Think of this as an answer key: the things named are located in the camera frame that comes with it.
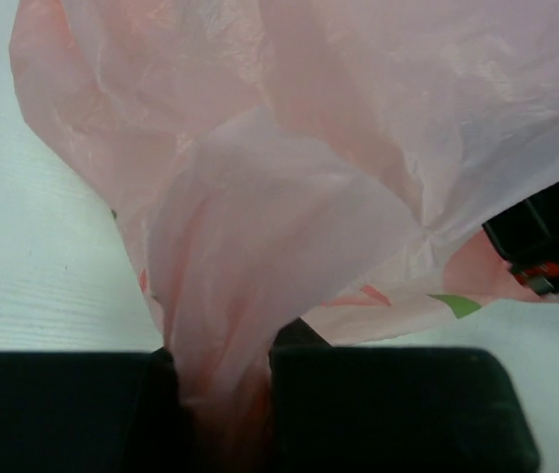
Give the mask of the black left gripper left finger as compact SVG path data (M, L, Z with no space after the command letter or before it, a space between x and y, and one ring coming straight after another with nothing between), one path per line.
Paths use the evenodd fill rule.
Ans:
M188 472L173 358L0 352L0 472Z

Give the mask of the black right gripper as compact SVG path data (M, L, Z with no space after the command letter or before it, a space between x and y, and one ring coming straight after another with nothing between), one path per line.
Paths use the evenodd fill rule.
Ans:
M493 217L483 230L521 286L559 295L559 182Z

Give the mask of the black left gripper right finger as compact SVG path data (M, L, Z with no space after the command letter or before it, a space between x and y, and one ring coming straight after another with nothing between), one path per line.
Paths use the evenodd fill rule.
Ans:
M334 347L304 321L269 354L276 472L536 472L512 381L489 352Z

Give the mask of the pink plastic bag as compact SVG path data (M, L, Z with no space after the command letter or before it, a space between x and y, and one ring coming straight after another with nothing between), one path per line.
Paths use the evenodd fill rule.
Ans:
M32 131L114 212L200 465L265 456L268 353L533 301L481 232L559 181L559 1L23 1Z

